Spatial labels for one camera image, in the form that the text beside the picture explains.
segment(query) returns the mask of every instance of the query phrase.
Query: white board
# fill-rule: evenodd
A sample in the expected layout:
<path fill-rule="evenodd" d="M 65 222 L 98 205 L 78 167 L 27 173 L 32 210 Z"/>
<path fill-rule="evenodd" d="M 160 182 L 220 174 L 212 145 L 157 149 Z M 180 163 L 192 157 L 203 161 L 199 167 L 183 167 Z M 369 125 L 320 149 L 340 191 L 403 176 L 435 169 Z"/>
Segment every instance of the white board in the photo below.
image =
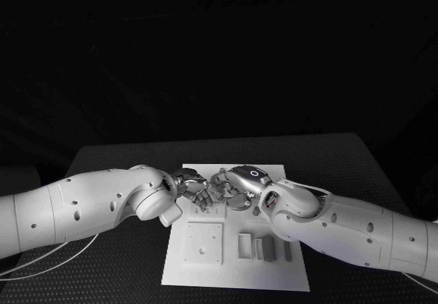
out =
<path fill-rule="evenodd" d="M 196 169 L 207 180 L 220 168 L 229 170 L 236 166 L 183 165 L 184 168 Z M 285 177 L 282 165 L 255 166 L 266 171 L 274 181 Z M 256 203 L 243 212 L 232 211 L 222 203 L 215 203 L 209 213 L 200 213 L 184 197 L 177 199 L 177 205 L 183 216 L 171 225 L 163 285 L 310 291 L 300 242 L 290 243 L 292 261 L 288 262 L 284 240 L 271 231 L 265 219 L 252 215 Z M 241 239 L 246 248 L 251 242 L 251 255 L 245 252 L 246 258 L 239 258 L 239 234 L 249 235 Z M 258 260 L 255 239 L 265 236 L 272 236 L 275 240 L 274 262 Z"/>

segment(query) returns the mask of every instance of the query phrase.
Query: dark fabric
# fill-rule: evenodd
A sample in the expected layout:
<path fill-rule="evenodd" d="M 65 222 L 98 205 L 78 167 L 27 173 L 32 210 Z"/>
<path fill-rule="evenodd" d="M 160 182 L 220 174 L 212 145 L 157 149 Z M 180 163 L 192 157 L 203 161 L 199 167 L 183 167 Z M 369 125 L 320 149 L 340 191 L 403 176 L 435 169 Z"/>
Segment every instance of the dark fabric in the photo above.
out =
<path fill-rule="evenodd" d="M 287 178 L 334 194 L 370 201 L 409 215 L 409 210 L 354 134 L 258 137 L 206 141 L 86 146 L 68 176 L 147 164 L 167 172 L 183 163 L 284 164 Z M 39 277 L 10 282 L 1 303 L 438 303 L 438 297 L 400 273 L 357 267 L 303 245 L 310 293 L 161 286 L 170 228 L 158 219 L 131 217 L 102 233 L 84 254 Z M 16 272 L 29 275 L 62 262 L 86 240 Z M 49 247 L 23 254 L 20 263 Z"/>

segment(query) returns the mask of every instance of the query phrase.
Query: black background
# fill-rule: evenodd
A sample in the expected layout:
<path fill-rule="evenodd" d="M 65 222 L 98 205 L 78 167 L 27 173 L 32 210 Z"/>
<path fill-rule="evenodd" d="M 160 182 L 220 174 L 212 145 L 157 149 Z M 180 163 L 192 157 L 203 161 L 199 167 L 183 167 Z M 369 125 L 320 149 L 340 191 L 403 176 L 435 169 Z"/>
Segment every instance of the black background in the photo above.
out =
<path fill-rule="evenodd" d="M 3 16 L 0 165 L 30 163 L 47 184 L 85 145 L 356 132 L 436 219 L 434 9 L 144 5 Z"/>

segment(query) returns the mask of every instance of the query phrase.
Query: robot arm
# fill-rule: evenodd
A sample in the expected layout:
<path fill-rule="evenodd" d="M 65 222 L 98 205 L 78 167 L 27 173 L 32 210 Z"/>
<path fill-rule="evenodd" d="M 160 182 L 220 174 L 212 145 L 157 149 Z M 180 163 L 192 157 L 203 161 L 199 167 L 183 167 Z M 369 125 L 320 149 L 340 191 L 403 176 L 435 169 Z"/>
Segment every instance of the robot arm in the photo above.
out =
<path fill-rule="evenodd" d="M 94 236 L 132 215 L 141 220 L 160 217 L 167 227 L 181 216 L 179 196 L 193 198 L 200 207 L 210 203 L 206 186 L 194 170 L 173 176 L 138 165 L 130 170 L 78 174 L 33 191 L 1 197 L 0 259 Z"/>
<path fill-rule="evenodd" d="M 217 187 L 232 184 L 241 195 L 238 206 L 249 208 L 251 200 L 258 201 L 259 214 L 281 239 L 300 240 L 321 254 L 357 266 L 406 272 L 438 282 L 438 224 L 287 179 L 272 182 L 266 176 L 261 169 L 241 166 L 220 172 L 212 182 Z"/>

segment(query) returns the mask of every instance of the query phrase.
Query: dark table surface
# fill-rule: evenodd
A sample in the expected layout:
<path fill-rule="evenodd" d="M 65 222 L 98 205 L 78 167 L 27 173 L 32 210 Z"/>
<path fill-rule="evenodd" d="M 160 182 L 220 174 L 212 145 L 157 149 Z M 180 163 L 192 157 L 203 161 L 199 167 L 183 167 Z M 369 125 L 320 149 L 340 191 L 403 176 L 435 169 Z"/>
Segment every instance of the dark table surface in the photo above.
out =
<path fill-rule="evenodd" d="M 409 215 L 367 147 L 351 133 L 86 146 L 66 176 L 138 164 L 171 173 L 183 163 L 284 164 L 287 178 L 295 182 Z M 9 282 L 0 303 L 438 303 L 438 296 L 400 273 L 353 266 L 304 244 L 310 293 L 161 286 L 169 235 L 170 228 L 158 219 L 141 222 L 128 218 L 68 264 Z M 89 240 L 68 244 L 11 277 L 55 266 Z M 27 251 L 19 264 L 53 247 Z M 428 285 L 438 289 L 438 284 Z"/>

